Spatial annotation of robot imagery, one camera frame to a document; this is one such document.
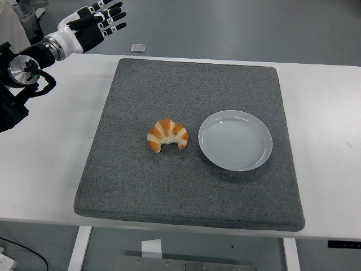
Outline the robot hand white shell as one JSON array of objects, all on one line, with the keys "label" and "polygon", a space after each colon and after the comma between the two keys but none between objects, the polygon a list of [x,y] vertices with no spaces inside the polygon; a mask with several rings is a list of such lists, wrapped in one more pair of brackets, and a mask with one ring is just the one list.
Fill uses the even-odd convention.
[{"label": "robot hand white shell", "polygon": [[57,31],[45,36],[42,44],[61,61],[73,53],[86,53],[98,46],[104,39],[126,27],[121,20],[126,16],[123,3],[96,1],[68,15],[59,24]]}]

